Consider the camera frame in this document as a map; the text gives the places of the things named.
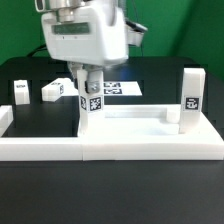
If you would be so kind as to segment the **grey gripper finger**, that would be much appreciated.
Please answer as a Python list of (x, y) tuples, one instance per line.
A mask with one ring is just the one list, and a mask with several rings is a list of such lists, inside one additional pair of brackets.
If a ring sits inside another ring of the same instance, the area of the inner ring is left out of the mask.
[(87, 69), (86, 92), (99, 93), (103, 84), (103, 70), (101, 67), (93, 66)]

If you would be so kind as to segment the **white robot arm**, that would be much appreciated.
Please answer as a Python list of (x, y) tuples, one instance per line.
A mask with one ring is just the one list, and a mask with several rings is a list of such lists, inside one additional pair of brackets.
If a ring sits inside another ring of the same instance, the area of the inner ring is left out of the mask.
[(82, 65), (88, 93), (101, 90), (102, 70), (128, 59), (147, 28), (125, 17), (116, 0), (34, 0), (50, 56), (68, 62), (74, 74)]

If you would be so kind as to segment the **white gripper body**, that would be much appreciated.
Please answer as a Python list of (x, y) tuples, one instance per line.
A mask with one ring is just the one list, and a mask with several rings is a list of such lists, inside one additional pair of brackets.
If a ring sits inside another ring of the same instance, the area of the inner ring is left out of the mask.
[(48, 52), (53, 59), (97, 66), (117, 65), (128, 58), (125, 19), (117, 8), (115, 23), (107, 24), (100, 7), (74, 10), (75, 21), (60, 23), (53, 12), (42, 15)]

